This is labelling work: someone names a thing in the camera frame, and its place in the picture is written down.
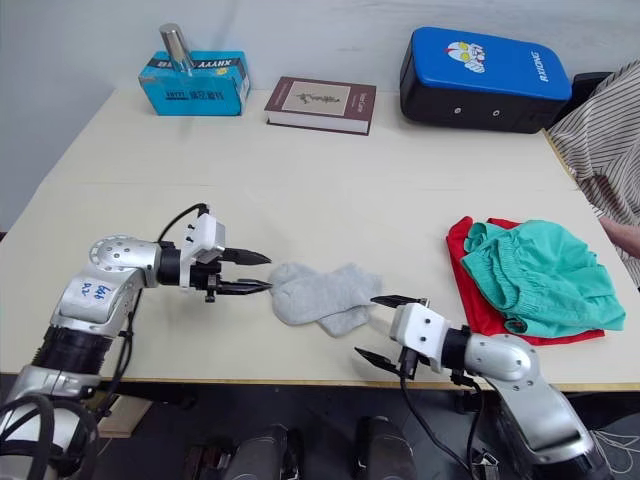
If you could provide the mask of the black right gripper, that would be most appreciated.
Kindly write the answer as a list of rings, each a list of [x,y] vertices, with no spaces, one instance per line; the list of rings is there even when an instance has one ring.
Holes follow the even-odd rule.
[[[402,305],[415,303],[422,306],[426,305],[425,298],[413,298],[403,295],[380,295],[372,297],[370,301],[374,304],[393,309],[396,309]],[[419,363],[419,354],[413,349],[410,349],[408,347],[402,348],[398,367],[396,363],[392,362],[389,358],[383,355],[359,347],[355,347],[354,350],[374,367],[392,373],[394,375],[399,375],[399,378],[402,381],[413,380],[415,378],[416,369]]]

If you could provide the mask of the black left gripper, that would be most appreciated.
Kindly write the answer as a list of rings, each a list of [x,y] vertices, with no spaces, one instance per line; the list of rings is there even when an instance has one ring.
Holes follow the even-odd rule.
[[[203,291],[206,303],[214,303],[218,295],[250,295],[272,288],[271,283],[259,280],[224,281],[221,276],[223,262],[253,266],[269,264],[271,259],[251,250],[230,248],[229,254],[223,253],[209,262],[196,261],[190,267],[190,287]]]

